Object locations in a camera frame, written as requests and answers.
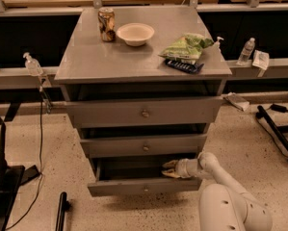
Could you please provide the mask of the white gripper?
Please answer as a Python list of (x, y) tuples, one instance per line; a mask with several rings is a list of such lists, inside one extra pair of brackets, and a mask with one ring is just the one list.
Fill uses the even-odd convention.
[(174, 170), (163, 170), (162, 174), (170, 178), (191, 178), (198, 176), (197, 159), (171, 160), (163, 164), (163, 168), (175, 168)]

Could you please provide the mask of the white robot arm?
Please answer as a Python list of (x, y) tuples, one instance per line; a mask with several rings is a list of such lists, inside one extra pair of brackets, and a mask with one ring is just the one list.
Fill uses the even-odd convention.
[(273, 219), (266, 206), (234, 179), (213, 153), (172, 160), (164, 163), (163, 169), (162, 173), (171, 178), (211, 176), (215, 180), (199, 198), (201, 231), (272, 231)]

